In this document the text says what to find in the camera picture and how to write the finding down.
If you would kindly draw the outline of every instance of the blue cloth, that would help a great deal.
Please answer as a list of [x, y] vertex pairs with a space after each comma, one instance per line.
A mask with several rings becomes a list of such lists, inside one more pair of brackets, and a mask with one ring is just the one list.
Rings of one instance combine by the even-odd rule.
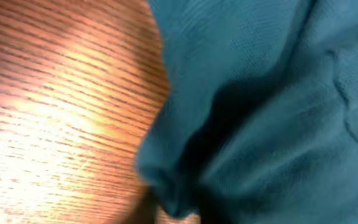
[[172, 91], [137, 168], [164, 209], [358, 223], [358, 0], [149, 3]]

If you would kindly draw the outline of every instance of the wooden surface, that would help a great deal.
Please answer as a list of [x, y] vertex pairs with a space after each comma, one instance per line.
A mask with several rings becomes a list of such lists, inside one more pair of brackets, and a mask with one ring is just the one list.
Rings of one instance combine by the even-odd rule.
[[114, 223], [168, 93], [139, 0], [0, 0], [0, 223]]

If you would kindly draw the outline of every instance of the teal garment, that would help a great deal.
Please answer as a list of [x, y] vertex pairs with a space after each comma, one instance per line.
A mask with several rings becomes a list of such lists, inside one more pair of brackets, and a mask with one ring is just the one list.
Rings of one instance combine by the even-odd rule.
[[358, 223], [358, 0], [150, 0], [171, 93], [137, 168], [174, 217]]

